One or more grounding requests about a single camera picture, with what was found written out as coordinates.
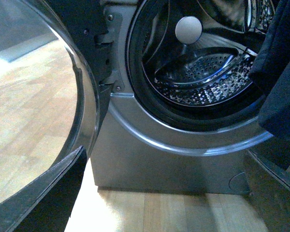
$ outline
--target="door hinge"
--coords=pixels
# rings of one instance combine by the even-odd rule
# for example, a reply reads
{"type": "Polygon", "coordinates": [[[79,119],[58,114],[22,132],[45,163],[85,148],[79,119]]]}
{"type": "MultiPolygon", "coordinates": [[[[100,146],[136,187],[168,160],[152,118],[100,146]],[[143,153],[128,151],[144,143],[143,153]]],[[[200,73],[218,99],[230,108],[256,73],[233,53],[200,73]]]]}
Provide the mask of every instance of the door hinge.
{"type": "Polygon", "coordinates": [[[107,34],[97,35],[95,38],[96,44],[110,44],[115,40],[114,28],[108,29],[107,34]]]}

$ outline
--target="dark fabric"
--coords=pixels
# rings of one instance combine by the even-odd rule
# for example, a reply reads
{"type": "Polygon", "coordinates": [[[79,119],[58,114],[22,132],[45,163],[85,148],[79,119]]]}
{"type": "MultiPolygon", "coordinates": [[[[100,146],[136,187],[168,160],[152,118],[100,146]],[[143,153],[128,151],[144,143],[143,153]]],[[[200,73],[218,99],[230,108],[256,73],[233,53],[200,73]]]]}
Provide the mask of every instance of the dark fabric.
{"type": "Polygon", "coordinates": [[[254,207],[270,232],[290,232],[290,174],[251,152],[244,170],[254,207]]]}
{"type": "Polygon", "coordinates": [[[256,154],[262,154],[262,156],[284,170],[290,166],[290,140],[286,141],[272,137],[249,150],[256,154]]]}
{"type": "Polygon", "coordinates": [[[278,138],[290,139],[290,63],[266,98],[259,124],[278,138]]]}
{"type": "Polygon", "coordinates": [[[249,78],[268,95],[290,61],[290,0],[281,0],[249,78]]]}
{"type": "Polygon", "coordinates": [[[2,202],[0,232],[64,231],[86,162],[86,151],[80,147],[2,202]]]}

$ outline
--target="perforated drum surface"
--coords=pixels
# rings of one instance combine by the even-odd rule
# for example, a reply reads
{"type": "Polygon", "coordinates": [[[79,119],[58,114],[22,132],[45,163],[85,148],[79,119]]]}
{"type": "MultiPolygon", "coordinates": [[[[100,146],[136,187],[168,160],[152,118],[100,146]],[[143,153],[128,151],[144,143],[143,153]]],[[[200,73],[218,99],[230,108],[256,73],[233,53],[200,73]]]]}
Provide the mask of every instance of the perforated drum surface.
{"type": "Polygon", "coordinates": [[[216,54],[213,60],[217,60],[217,64],[215,61],[214,64],[204,65],[203,61],[210,61],[213,56],[209,55],[184,65],[182,70],[176,70],[175,67],[174,72],[161,73],[155,78],[154,87],[161,95],[175,103],[210,106],[236,96],[251,84],[248,73],[252,67],[253,56],[244,54],[234,59],[233,65],[228,65],[227,60],[230,56],[216,54]]]}

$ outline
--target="screw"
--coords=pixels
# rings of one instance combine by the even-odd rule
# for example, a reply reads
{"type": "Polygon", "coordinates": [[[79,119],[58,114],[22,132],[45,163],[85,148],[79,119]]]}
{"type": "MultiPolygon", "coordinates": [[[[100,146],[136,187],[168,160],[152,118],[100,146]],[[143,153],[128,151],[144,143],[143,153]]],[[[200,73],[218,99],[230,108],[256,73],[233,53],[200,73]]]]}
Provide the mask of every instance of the screw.
{"type": "Polygon", "coordinates": [[[89,29],[85,29],[84,30],[84,35],[88,35],[89,34],[89,29]]]}
{"type": "Polygon", "coordinates": [[[107,16],[108,21],[112,21],[114,19],[114,16],[112,14],[109,14],[107,16]]]}

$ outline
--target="front-loading washing machine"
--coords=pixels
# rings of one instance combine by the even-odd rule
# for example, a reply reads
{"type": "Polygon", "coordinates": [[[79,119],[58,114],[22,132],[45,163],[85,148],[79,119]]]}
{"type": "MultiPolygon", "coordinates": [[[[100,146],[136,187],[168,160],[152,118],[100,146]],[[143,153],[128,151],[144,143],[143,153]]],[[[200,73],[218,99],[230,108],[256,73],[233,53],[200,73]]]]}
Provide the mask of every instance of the front-loading washing machine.
{"type": "Polygon", "coordinates": [[[277,1],[101,5],[115,85],[91,157],[95,184],[247,192],[245,150],[280,143],[257,123],[265,97],[248,78],[277,1]]]}
{"type": "Polygon", "coordinates": [[[290,140],[258,125],[248,77],[277,2],[0,1],[3,69],[56,36],[77,85],[57,159],[0,203],[0,231],[63,231],[89,157],[97,186],[134,191],[246,193],[248,148],[286,168],[290,140]]]}

